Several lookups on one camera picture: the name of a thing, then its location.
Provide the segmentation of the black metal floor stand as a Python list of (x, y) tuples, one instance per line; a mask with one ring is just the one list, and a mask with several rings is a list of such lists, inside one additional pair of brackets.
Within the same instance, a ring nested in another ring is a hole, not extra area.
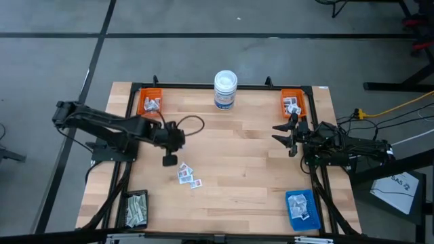
[(332, 6), (332, 18), (335, 18), (339, 15), (339, 13), (343, 10), (345, 5), (349, 2), (355, 3), (398, 3), (401, 10), (404, 13), (404, 16), (409, 16), (410, 11), (405, 4), (404, 0), (314, 0), (315, 2), (321, 5), (331, 5)]

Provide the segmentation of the person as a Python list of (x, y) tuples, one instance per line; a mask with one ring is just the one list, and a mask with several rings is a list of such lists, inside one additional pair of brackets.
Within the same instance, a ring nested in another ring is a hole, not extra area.
[(425, 26), (428, 33), (412, 44), (410, 55), (416, 57), (424, 48), (434, 45), (434, 0), (414, 0), (418, 4), (418, 12), (404, 18), (404, 28)]

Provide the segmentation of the white printed sheet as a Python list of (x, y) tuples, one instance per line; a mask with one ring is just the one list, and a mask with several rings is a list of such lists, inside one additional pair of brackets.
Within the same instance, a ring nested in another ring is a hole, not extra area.
[(370, 193), (408, 215), (412, 208), (419, 179), (403, 172), (373, 181)]

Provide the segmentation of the silver metal bracket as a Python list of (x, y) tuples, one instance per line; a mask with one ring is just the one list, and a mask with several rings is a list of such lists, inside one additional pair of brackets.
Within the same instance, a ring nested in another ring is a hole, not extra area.
[(295, 244), (334, 244), (333, 239), (323, 239), (318, 237), (298, 236), (294, 237)]
[(120, 241), (132, 240), (132, 239), (143, 239), (143, 238), (145, 238), (144, 233), (109, 234), (106, 236), (105, 244), (119, 244)]

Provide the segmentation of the white wipes canister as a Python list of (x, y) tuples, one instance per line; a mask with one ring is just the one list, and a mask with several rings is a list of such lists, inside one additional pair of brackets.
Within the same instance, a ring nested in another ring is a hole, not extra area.
[(235, 104), (237, 75), (231, 70), (219, 71), (214, 77), (214, 104), (220, 110), (229, 110)]

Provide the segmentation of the black diagonal metal bar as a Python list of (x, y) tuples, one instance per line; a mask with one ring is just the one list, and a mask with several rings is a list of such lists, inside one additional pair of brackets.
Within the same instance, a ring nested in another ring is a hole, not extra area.
[(414, 155), (412, 157), (400, 159), (392, 164), (368, 169), (361, 173), (357, 173), (351, 178), (351, 185), (356, 186), (364, 182), (394, 176), (403, 172), (408, 172), (423, 167), (428, 167), (432, 165), (433, 162), (434, 156), (418, 157), (417, 155)]

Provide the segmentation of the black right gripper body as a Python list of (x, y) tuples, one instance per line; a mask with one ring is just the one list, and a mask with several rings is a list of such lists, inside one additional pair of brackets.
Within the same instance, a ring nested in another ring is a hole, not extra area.
[(309, 148), (317, 147), (313, 138), (313, 131), (309, 129), (306, 121), (298, 122), (296, 113), (292, 113), (289, 118), (289, 129), (291, 133), (289, 157), (295, 157), (298, 153), (297, 143), (306, 144)]

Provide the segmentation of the dark floor stand leg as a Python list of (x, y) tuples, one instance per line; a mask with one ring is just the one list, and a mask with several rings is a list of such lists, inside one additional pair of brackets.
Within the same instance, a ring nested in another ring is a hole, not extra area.
[(0, 147), (0, 163), (4, 159), (11, 159), (13, 161), (23, 163), (26, 161), (26, 156), (20, 155), (16, 152), (12, 152), (10, 150), (7, 150), (6, 148)]

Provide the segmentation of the black plastic mesh basket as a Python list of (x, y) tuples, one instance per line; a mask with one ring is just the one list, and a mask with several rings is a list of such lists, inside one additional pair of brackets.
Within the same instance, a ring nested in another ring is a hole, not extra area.
[[(132, 191), (132, 192), (126, 192), (125, 194), (123, 194), (123, 200), (124, 200), (124, 204), (123, 207), (121, 208), (122, 212), (121, 212), (121, 226), (125, 227), (125, 228), (130, 228), (129, 226), (126, 225), (126, 219), (127, 219), (127, 200), (130, 197), (133, 197), (134, 195), (140, 196), (140, 195), (146, 195), (146, 206), (147, 206), (147, 224), (148, 224), (148, 191), (147, 190), (137, 190), (137, 191)], [(139, 229), (139, 228), (147, 228), (147, 224), (144, 225), (139, 225), (139, 226), (135, 226), (133, 228), (130, 229)]]

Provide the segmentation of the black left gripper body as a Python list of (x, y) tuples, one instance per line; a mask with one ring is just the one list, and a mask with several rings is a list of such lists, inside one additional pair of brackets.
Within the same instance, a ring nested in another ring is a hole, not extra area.
[(153, 138), (153, 145), (176, 152), (185, 144), (185, 134), (183, 132), (158, 131)]

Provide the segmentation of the blue plastic mesh basket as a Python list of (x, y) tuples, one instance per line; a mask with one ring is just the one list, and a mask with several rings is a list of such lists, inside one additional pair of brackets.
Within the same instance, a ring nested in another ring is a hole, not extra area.
[[(306, 198), (307, 211), (310, 215), (310, 218), (306, 220), (301, 220), (300, 218), (292, 219), (288, 197), (290, 195), (300, 195), (300, 194), (303, 194)], [(321, 228), (319, 214), (316, 208), (315, 199), (313, 197), (312, 190), (287, 191), (285, 193), (285, 201), (288, 208), (290, 224), (294, 231), (319, 230)]]

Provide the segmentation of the narrow white packet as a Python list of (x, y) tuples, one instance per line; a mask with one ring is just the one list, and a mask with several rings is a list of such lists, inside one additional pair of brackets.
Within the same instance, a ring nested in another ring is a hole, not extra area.
[(304, 203), (295, 204), (290, 208), (292, 219), (300, 218), (301, 220), (306, 220), (310, 218), (310, 215), (307, 211), (307, 205)]

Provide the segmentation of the white crinkled gauze packet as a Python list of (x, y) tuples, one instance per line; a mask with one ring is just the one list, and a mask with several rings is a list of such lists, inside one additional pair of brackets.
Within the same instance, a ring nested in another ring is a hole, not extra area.
[(306, 198), (303, 194), (300, 195), (290, 195), (288, 197), (288, 201), (291, 208), (298, 207), (301, 210), (305, 208), (306, 205)]

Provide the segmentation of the orange plastic mesh basket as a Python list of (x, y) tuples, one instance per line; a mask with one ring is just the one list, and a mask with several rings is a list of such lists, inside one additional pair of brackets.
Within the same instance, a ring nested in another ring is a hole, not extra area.
[(140, 99), (138, 102), (138, 110), (137, 114), (142, 115), (143, 117), (157, 117), (159, 113), (151, 114), (145, 113), (144, 111), (144, 100), (146, 97), (149, 97), (150, 100), (154, 100), (155, 98), (160, 98), (160, 111), (162, 107), (162, 89), (161, 88), (142, 88), (140, 90)]
[(280, 102), (281, 102), (281, 112), (282, 112), (282, 116), (286, 119), (290, 118), (290, 115), (286, 113), (285, 109), (286, 106), (283, 104), (283, 98), (287, 98), (287, 97), (297, 97), (297, 105), (298, 107), (300, 107), (302, 109), (302, 112), (300, 115), (298, 115), (299, 117), (305, 117), (307, 115), (307, 108), (306, 105), (304, 103), (304, 92), (301, 89), (283, 89), (281, 90), (281, 98), (280, 98)]

